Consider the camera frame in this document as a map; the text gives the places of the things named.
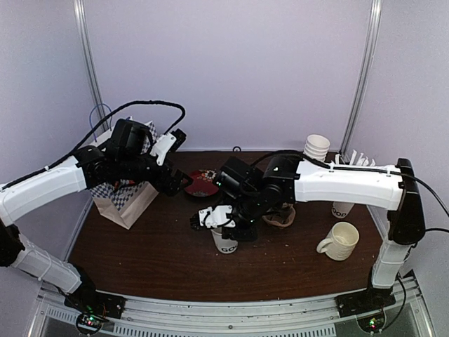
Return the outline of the white paper coffee cup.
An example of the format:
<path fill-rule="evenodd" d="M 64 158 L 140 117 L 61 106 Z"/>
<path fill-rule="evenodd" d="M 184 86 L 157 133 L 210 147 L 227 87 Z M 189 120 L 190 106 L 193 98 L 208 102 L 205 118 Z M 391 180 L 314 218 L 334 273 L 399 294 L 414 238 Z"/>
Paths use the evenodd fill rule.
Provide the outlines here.
<path fill-rule="evenodd" d="M 222 229 L 212 229 L 211 231 L 213 241 L 216 249 L 222 254 L 235 253 L 238 248 L 238 242 L 231 239 L 224 239 L 222 237 Z"/>

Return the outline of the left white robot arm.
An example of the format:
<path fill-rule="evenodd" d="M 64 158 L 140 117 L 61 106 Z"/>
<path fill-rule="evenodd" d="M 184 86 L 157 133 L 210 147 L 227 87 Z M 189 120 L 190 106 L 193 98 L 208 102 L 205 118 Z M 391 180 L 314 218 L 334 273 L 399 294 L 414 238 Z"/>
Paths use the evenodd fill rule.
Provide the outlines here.
<path fill-rule="evenodd" d="M 86 312 L 97 310 L 100 294 L 92 290 L 81 269 L 32 242 L 17 224 L 56 206 L 68 210 L 68 203 L 76 194 L 120 180 L 149 183 L 167 196 L 177 194 L 190 182 L 169 161 L 154 155 L 113 159 L 96 147 L 78 150 L 53 168 L 1 185 L 1 266 L 17 268 L 73 294 L 74 301 Z"/>

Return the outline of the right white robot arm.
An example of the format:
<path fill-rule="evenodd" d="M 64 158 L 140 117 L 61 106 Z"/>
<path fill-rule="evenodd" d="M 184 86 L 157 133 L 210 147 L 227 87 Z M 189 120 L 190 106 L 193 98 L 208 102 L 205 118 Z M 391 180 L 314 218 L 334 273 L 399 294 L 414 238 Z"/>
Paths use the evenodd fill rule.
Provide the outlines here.
<path fill-rule="evenodd" d="M 264 171 L 230 157 L 220 169 L 216 185 L 232 203 L 236 227 L 228 233 L 238 241 L 271 208 L 282 203 L 338 201 L 387 210 L 389 231 L 370 273 L 370 286 L 360 294 L 364 309 L 374 310 L 387 297 L 408 249 L 425 232 L 424 213 L 411 163 L 400 158 L 395 165 L 349 166 L 323 163 L 301 152 L 281 150 L 266 154 Z"/>

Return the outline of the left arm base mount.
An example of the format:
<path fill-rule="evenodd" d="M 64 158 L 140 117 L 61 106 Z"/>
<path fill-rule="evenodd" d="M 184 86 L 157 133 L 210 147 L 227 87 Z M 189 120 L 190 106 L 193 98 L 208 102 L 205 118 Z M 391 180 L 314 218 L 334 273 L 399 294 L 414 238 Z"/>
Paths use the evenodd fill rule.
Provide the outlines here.
<path fill-rule="evenodd" d="M 114 319 L 121 319 L 126 304 L 123 296 L 97 291 L 87 300 L 82 300 L 74 293 L 61 292 L 61 294 L 65 297 L 65 306 L 79 312 L 74 325 L 78 332 L 85 336 L 113 328 Z"/>

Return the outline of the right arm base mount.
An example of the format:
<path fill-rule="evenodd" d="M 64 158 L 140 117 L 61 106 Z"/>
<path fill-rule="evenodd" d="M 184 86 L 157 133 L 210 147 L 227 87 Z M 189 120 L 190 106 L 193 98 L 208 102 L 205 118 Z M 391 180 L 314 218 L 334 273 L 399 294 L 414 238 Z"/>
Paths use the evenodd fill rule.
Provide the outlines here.
<path fill-rule="evenodd" d="M 366 333 L 379 333 L 387 325 L 385 308 L 396 304 L 393 295 L 369 295 L 358 291 L 335 298 L 341 318 L 355 316 L 358 327 Z"/>

